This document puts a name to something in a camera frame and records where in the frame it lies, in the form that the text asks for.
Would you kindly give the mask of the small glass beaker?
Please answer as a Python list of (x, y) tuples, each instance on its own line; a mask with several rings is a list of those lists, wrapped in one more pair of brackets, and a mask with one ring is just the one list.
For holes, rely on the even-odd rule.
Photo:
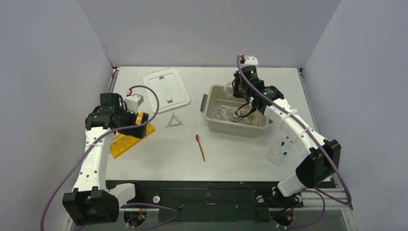
[(238, 111), (232, 111), (229, 114), (229, 117), (232, 121), (237, 122), (241, 120), (241, 115)]

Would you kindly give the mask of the yellow test tube rack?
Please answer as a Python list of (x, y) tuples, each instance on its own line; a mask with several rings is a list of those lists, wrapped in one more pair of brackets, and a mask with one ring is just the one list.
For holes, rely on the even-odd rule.
[[(139, 124), (139, 115), (136, 119), (136, 124)], [(155, 128), (149, 123), (146, 125), (147, 134), (144, 138), (155, 132)], [(123, 135), (121, 133), (117, 133), (114, 137), (114, 141), (110, 147), (110, 153), (114, 159), (117, 159), (120, 155), (125, 153), (127, 150), (132, 148), (134, 145), (142, 141), (143, 139), (138, 139), (132, 136)]]

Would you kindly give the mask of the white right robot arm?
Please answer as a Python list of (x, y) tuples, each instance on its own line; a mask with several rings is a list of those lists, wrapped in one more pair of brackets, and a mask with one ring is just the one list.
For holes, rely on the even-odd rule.
[(314, 188), (338, 173), (341, 146), (336, 140), (329, 141), (318, 134), (276, 87), (265, 86), (257, 76), (256, 66), (240, 67), (234, 76), (233, 95), (244, 98), (247, 104), (279, 126), (303, 159), (295, 173), (281, 180), (272, 191), (271, 199), (275, 204), (284, 205), (291, 195)]

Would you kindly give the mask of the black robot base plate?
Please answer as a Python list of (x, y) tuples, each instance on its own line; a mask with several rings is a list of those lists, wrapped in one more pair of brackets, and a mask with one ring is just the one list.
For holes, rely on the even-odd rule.
[(124, 221), (144, 227), (153, 213), (169, 222), (277, 222), (282, 226), (334, 226), (341, 212), (313, 209), (302, 195), (277, 194), (275, 181), (132, 180), (136, 195), (124, 210)]

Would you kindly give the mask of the beige plastic bin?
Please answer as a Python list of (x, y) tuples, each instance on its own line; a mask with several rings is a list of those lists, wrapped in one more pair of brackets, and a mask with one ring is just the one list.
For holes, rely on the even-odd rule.
[[(224, 87), (223, 85), (214, 84), (210, 87), (208, 94), (203, 96), (200, 110), (207, 121), (209, 130), (248, 138), (259, 137), (268, 128), (269, 120), (258, 111), (249, 114), (252, 107), (245, 105), (246, 101), (242, 98), (229, 97), (224, 92)], [(231, 111), (238, 111), (241, 115), (241, 120), (229, 122), (216, 119), (214, 113), (220, 107), (228, 108)], [(258, 123), (251, 124), (248, 121), (248, 116), (250, 115), (257, 116), (259, 118)]]

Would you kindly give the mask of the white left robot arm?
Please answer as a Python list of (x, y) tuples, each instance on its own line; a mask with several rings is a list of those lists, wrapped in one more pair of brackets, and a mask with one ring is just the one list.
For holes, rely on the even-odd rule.
[(138, 207), (143, 193), (133, 183), (120, 183), (110, 191), (106, 186), (106, 169), (115, 129), (137, 123), (141, 95), (122, 98), (118, 93), (102, 93), (100, 105), (85, 120), (87, 153), (81, 163), (72, 192), (63, 195), (63, 206), (77, 226), (114, 223), (119, 209), (128, 203)]

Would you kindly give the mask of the white bin lid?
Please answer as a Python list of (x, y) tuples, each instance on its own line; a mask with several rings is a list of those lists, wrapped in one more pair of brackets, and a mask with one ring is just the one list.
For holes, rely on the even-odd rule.
[(186, 106), (191, 98), (176, 67), (169, 67), (143, 76), (143, 84), (151, 88), (159, 100), (158, 113)]

